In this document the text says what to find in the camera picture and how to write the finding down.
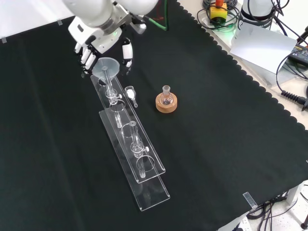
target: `acrylic stand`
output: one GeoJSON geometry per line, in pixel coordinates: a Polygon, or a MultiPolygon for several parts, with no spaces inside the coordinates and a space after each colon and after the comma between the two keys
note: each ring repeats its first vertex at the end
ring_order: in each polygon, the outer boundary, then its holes
{"type": "Polygon", "coordinates": [[[116,76],[106,85],[91,80],[104,110],[101,119],[113,144],[138,207],[144,211],[170,198],[160,175],[165,168],[116,76]]]}

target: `black cloth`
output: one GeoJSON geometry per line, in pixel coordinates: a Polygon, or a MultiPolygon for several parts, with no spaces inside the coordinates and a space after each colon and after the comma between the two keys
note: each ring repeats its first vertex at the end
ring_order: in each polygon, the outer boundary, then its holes
{"type": "MultiPolygon", "coordinates": [[[[49,24],[0,45],[0,229],[214,231],[308,178],[308,134],[169,1],[170,30],[129,28],[136,112],[166,173],[170,200],[141,212],[109,142],[103,109],[80,77],[67,27],[49,24]],[[178,108],[155,97],[170,85],[178,108]]],[[[121,57],[121,46],[107,56],[121,57]]]]}

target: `cable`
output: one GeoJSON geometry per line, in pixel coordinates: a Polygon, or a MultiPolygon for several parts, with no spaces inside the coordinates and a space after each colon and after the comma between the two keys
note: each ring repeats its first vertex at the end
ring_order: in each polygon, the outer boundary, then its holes
{"type": "Polygon", "coordinates": [[[305,80],[308,80],[308,78],[304,75],[304,76],[301,76],[300,74],[298,74],[292,67],[289,66],[289,64],[287,62],[285,62],[284,64],[286,64],[286,66],[295,74],[297,75],[298,77],[302,78],[302,79],[305,79],[305,80]]]}
{"type": "Polygon", "coordinates": [[[274,17],[274,19],[275,19],[275,22],[276,22],[276,23],[278,24],[278,26],[280,27],[280,29],[282,30],[283,34],[286,35],[286,36],[288,36],[287,32],[285,31],[285,29],[284,29],[283,26],[281,25],[281,22],[279,22],[279,20],[277,20],[278,17],[276,16],[276,17],[274,17]]]}
{"type": "Polygon", "coordinates": [[[289,4],[290,0],[287,1],[287,3],[281,7],[281,9],[285,8],[288,4],[289,4]]]}
{"type": "Polygon", "coordinates": [[[302,194],[302,193],[300,193],[301,195],[302,195],[302,197],[308,202],[308,199],[302,194]]]}
{"type": "Polygon", "coordinates": [[[269,19],[267,19],[267,20],[265,20],[265,21],[260,21],[260,20],[256,19],[256,18],[252,15],[252,13],[251,13],[251,11],[250,11],[250,0],[247,0],[247,8],[248,8],[248,12],[249,12],[249,14],[250,14],[250,17],[252,17],[253,20],[255,20],[256,22],[259,22],[259,23],[264,23],[264,24],[266,24],[266,23],[272,21],[273,18],[274,18],[274,16],[275,16],[275,13],[276,13],[276,8],[274,8],[274,11],[273,11],[273,13],[272,13],[272,16],[271,16],[269,19]]]}
{"type": "Polygon", "coordinates": [[[148,17],[148,16],[144,16],[145,18],[147,18],[151,23],[153,23],[154,25],[156,25],[158,28],[161,28],[164,31],[169,30],[169,19],[168,19],[168,0],[165,0],[165,26],[159,24],[157,21],[155,21],[154,19],[148,17]]]}
{"type": "Polygon", "coordinates": [[[274,16],[275,19],[277,19],[279,22],[281,22],[281,24],[283,24],[286,28],[288,28],[289,30],[291,30],[295,35],[298,36],[299,39],[301,39],[301,41],[303,41],[304,43],[306,43],[308,45],[308,42],[306,42],[298,33],[296,33],[295,31],[293,31],[290,27],[288,27],[283,21],[281,21],[279,18],[277,18],[276,16],[274,16]]]}
{"type": "Polygon", "coordinates": [[[230,5],[230,7],[235,11],[236,14],[234,14],[232,11],[230,11],[230,10],[224,8],[224,7],[216,6],[215,3],[213,2],[213,3],[209,4],[209,5],[207,6],[207,8],[201,9],[201,10],[199,10],[199,11],[197,12],[197,20],[198,20],[198,22],[199,22],[200,25],[202,25],[204,28],[210,29],[210,30],[218,30],[218,29],[222,29],[222,28],[230,28],[230,27],[233,27],[233,26],[235,26],[235,25],[237,24],[237,22],[238,22],[238,18],[239,18],[239,16],[240,16],[240,11],[239,11],[239,9],[237,9],[236,7],[234,7],[234,6],[232,6],[232,5],[230,5]],[[225,23],[228,23],[228,22],[230,22],[230,21],[232,21],[232,20],[234,20],[234,19],[235,19],[235,22],[229,23],[229,24],[227,24],[227,25],[223,25],[223,24],[221,24],[221,23],[218,23],[218,22],[216,22],[216,21],[213,21],[213,20],[210,18],[210,15],[208,14],[208,10],[210,9],[210,7],[216,7],[216,8],[218,8],[218,9],[224,9],[224,10],[227,11],[227,13],[229,13],[229,14],[231,14],[231,15],[233,16],[232,19],[226,21],[225,23]],[[199,19],[199,13],[202,12],[202,11],[205,11],[205,12],[206,12],[206,15],[207,15],[209,21],[210,21],[212,24],[215,25],[214,27],[208,27],[207,25],[205,25],[203,22],[200,21],[200,19],[199,19]]]}
{"type": "Polygon", "coordinates": [[[302,76],[304,77],[304,79],[308,79],[308,77],[307,77],[303,72],[301,72],[301,70],[299,69],[297,63],[295,63],[295,69],[296,69],[300,74],[302,74],[302,76]]]}
{"type": "Polygon", "coordinates": [[[266,227],[267,227],[267,225],[268,225],[268,220],[269,220],[269,217],[270,217],[270,212],[269,212],[269,214],[268,214],[268,218],[266,218],[266,222],[265,222],[265,227],[264,227],[264,231],[266,231],[266,227]]]}

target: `glass tube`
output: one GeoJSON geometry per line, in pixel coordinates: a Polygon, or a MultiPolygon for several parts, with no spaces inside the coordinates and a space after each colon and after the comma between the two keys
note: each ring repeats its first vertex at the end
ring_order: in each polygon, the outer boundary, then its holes
{"type": "Polygon", "coordinates": [[[137,124],[135,121],[130,121],[129,123],[130,127],[130,132],[131,132],[131,137],[133,140],[133,143],[131,144],[130,148],[134,153],[134,156],[139,158],[140,156],[143,155],[143,143],[140,140],[140,137],[138,135],[138,130],[137,130],[137,124]]]}
{"type": "Polygon", "coordinates": [[[117,103],[117,98],[116,98],[117,91],[112,88],[112,83],[111,83],[108,68],[103,67],[102,71],[105,77],[105,82],[106,82],[106,87],[107,87],[106,96],[109,99],[110,104],[116,104],[117,103]]]}

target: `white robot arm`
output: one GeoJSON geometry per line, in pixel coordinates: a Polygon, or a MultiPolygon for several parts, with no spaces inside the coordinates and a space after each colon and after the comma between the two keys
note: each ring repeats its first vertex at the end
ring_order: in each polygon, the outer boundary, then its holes
{"type": "MultiPolygon", "coordinates": [[[[81,64],[86,74],[96,64],[101,54],[109,50],[120,38],[122,27],[131,25],[142,34],[146,25],[139,15],[148,14],[158,0],[63,0],[67,8],[76,16],[68,30],[77,42],[75,52],[81,54],[81,64]],[[140,20],[132,22],[132,17],[140,20]]],[[[132,46],[129,39],[124,41],[125,65],[130,67],[132,46]]]]}

